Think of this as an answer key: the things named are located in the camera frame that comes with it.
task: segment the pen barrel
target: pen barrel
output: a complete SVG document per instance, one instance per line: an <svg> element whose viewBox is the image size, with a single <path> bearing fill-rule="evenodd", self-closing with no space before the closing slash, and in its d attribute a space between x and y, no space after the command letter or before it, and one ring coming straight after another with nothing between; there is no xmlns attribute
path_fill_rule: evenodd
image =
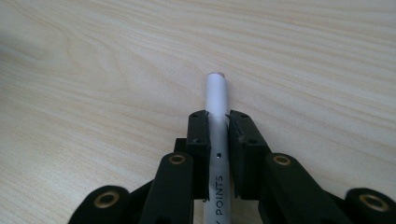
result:
<svg viewBox="0 0 396 224"><path fill-rule="evenodd" d="M209 112L209 118L226 118L225 116L230 113L227 83L223 74L211 73L207 75L205 103L205 110Z"/></svg>
<svg viewBox="0 0 396 224"><path fill-rule="evenodd" d="M206 106L210 136L209 201L204 204L204 223L231 223L230 165L228 155L228 93L224 75L212 73L206 80Z"/></svg>

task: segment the pen cap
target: pen cap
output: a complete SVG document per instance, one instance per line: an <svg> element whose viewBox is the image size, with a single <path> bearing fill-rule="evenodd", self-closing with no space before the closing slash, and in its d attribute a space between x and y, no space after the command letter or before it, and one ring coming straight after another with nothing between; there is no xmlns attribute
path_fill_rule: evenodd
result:
<svg viewBox="0 0 396 224"><path fill-rule="evenodd" d="M222 73L211 73L206 78L206 111L209 118L229 114L227 83Z"/></svg>

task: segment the screw hole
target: screw hole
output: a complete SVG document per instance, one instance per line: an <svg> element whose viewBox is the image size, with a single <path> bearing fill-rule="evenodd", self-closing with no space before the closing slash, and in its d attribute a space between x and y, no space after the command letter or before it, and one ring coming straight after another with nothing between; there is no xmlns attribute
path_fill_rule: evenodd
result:
<svg viewBox="0 0 396 224"><path fill-rule="evenodd" d="M389 210L389 205L384 202L384 200L374 196L373 194L362 194L359 196L364 205L367 207L378 211L378 212L387 212Z"/></svg>
<svg viewBox="0 0 396 224"><path fill-rule="evenodd" d="M97 196L93 204L97 208L108 208L114 205L119 199L120 195L116 191L111 190Z"/></svg>
<svg viewBox="0 0 396 224"><path fill-rule="evenodd" d="M186 161L186 158L182 155L174 155L169 158L169 161L174 165L179 165Z"/></svg>
<svg viewBox="0 0 396 224"><path fill-rule="evenodd" d="M192 139L192 142L193 143L203 143L204 141L200 138L194 138L194 139Z"/></svg>
<svg viewBox="0 0 396 224"><path fill-rule="evenodd" d="M276 162L279 165L290 165L291 164L291 160L285 156L275 156L273 158L274 162Z"/></svg>

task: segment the table surface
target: table surface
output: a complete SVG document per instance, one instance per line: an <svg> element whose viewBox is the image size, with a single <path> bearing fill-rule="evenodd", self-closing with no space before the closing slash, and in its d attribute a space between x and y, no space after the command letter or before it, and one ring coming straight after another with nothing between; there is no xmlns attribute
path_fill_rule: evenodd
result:
<svg viewBox="0 0 396 224"><path fill-rule="evenodd" d="M324 189L396 199L394 0L6 0L0 222L66 223L94 189L150 181L213 71ZM233 223L257 204L234 200Z"/></svg>

